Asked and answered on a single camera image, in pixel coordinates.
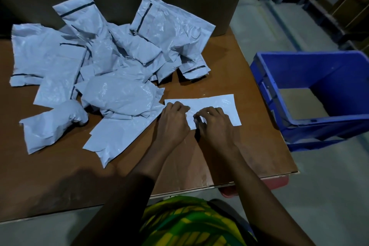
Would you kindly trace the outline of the person's left hand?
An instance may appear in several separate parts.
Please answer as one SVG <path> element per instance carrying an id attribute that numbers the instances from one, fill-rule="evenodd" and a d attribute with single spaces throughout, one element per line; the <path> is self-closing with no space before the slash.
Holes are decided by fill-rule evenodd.
<path id="1" fill-rule="evenodd" d="M 165 151 L 173 151 L 188 135 L 190 127 L 186 115 L 164 114 L 164 109 L 158 121 L 155 142 Z"/>

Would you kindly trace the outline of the person's right hand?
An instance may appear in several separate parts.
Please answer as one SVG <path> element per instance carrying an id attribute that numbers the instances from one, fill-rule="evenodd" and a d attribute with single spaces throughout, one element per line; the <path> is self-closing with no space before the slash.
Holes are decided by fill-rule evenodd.
<path id="1" fill-rule="evenodd" d="M 217 152 L 225 154 L 235 149 L 234 127 L 225 114 L 225 121 L 215 124 L 195 123 L 203 137 Z"/>

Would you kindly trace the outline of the white mailer sheet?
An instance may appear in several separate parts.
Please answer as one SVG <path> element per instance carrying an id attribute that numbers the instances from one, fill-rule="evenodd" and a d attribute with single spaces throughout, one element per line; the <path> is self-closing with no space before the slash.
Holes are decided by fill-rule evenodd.
<path id="1" fill-rule="evenodd" d="M 196 99 L 165 99 L 164 103 L 165 105 L 168 103 L 174 104 L 176 101 L 179 101 L 183 105 L 190 107 L 189 111 L 186 113 L 186 119 L 190 130 L 196 129 L 193 115 L 195 115 L 201 109 L 208 107 L 222 108 L 223 112 L 229 116 L 233 126 L 242 125 L 237 113 L 233 94 Z"/>

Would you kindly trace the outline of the person's right forearm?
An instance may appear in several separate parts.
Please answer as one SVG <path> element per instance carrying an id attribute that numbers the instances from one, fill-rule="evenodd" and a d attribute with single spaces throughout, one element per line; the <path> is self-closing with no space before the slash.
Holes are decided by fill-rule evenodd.
<path id="1" fill-rule="evenodd" d="M 217 149 L 231 173 L 244 212 L 262 246 L 316 246 L 250 168 L 237 146 Z"/>

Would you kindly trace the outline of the person's left forearm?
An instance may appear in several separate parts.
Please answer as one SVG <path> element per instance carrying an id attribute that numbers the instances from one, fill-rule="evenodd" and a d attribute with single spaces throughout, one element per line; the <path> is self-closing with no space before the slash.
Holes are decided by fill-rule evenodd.
<path id="1" fill-rule="evenodd" d="M 178 145 L 154 141 L 71 246 L 139 246 L 141 219 L 164 162 Z"/>

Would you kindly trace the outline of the pile of grey poly bags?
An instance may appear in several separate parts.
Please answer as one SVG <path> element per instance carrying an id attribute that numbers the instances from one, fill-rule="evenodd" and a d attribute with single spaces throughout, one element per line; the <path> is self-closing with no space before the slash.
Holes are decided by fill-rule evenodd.
<path id="1" fill-rule="evenodd" d="M 94 0 L 53 6 L 65 25 L 14 24 L 11 87 L 39 86 L 34 105 L 50 108 L 24 118 L 27 153 L 53 145 L 87 110 L 102 120 L 83 146 L 103 167 L 161 113 L 161 83 L 178 69 L 187 80 L 210 69 L 202 52 L 216 26 L 162 0 L 142 0 L 131 24 L 108 22 Z"/>

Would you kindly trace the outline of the red plastic stool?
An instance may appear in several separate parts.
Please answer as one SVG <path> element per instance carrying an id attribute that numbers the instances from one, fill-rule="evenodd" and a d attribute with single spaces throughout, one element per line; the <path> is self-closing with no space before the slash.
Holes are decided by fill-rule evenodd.
<path id="1" fill-rule="evenodd" d="M 274 190 L 287 186 L 289 183 L 289 175 L 280 175 L 272 178 L 261 178 L 261 180 L 270 190 Z M 238 196 L 238 191 L 235 185 L 220 187 L 218 190 L 225 198 L 233 198 Z"/>

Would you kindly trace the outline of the green yellow patterned garment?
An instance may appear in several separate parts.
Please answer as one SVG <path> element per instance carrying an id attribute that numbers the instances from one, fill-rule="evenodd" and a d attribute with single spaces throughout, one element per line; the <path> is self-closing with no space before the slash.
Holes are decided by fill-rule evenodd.
<path id="1" fill-rule="evenodd" d="M 249 223 L 215 201 L 174 196 L 147 206 L 141 246 L 258 246 Z"/>

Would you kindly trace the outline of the blue plastic crate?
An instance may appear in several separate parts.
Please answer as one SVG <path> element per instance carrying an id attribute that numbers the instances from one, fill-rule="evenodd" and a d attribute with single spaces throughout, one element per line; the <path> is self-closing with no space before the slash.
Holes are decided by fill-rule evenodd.
<path id="1" fill-rule="evenodd" d="M 258 52 L 251 72 L 290 152 L 369 132 L 369 58 L 359 51 Z M 314 96 L 326 116 L 297 118 L 282 91 Z"/>

